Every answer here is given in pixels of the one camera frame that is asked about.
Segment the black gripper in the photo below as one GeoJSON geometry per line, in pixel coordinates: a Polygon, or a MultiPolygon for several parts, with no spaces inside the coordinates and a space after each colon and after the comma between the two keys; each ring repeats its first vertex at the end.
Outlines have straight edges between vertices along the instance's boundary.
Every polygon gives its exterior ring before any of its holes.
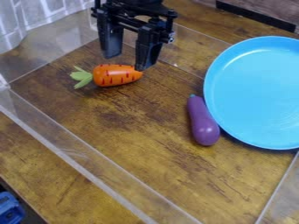
{"type": "Polygon", "coordinates": [[[104,58],[121,53],[124,29],[137,32],[134,70],[144,71],[156,63],[162,43],[173,42],[177,12],[164,6],[164,0],[94,0],[90,10],[104,58]]]}

